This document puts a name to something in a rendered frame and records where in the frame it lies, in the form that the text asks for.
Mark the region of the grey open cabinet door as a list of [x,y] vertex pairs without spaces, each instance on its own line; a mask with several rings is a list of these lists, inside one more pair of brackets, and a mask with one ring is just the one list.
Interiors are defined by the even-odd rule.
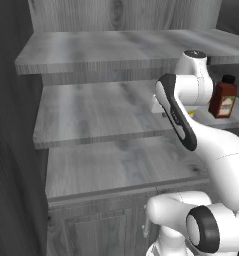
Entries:
[[14,64],[32,34],[28,0],[0,0],[0,256],[46,256],[48,203],[32,139],[43,83]]

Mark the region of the grey wooden cabinet bottom board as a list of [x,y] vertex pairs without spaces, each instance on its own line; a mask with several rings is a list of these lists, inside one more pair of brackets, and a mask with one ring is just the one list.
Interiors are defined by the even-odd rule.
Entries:
[[206,168],[174,136],[55,148],[49,151],[49,198],[204,176]]

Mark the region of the white and yellow mayonnaise container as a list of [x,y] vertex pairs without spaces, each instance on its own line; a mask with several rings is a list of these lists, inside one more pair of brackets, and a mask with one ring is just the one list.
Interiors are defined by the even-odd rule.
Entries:
[[198,109],[199,109],[199,107],[187,109],[188,115],[193,118]]

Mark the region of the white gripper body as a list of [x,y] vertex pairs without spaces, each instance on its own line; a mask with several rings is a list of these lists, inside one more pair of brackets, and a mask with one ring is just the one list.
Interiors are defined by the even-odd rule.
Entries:
[[152,96],[152,107],[151,107],[152,113],[164,113],[164,109],[161,106],[161,104],[158,102],[156,95]]

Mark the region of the red-brown paprika bottle black cap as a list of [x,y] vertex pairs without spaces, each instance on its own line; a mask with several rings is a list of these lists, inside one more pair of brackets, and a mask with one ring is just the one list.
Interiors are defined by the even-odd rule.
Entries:
[[237,86],[235,77],[223,75],[215,86],[208,111],[216,118],[229,118],[236,100]]

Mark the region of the grey base cupboard door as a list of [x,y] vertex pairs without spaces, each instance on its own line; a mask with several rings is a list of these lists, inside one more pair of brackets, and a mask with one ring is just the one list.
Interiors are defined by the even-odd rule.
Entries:
[[138,216],[128,208],[63,219],[68,256],[135,256]]

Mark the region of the grey wooden cabinet shelf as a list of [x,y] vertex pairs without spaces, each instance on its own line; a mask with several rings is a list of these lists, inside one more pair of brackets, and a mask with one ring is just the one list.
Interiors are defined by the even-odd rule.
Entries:
[[43,89],[33,134],[38,149],[156,137],[173,128],[150,111],[153,81]]
[[15,66],[20,75],[172,69],[186,50],[204,52],[211,65],[239,64],[239,36],[209,29],[38,33]]

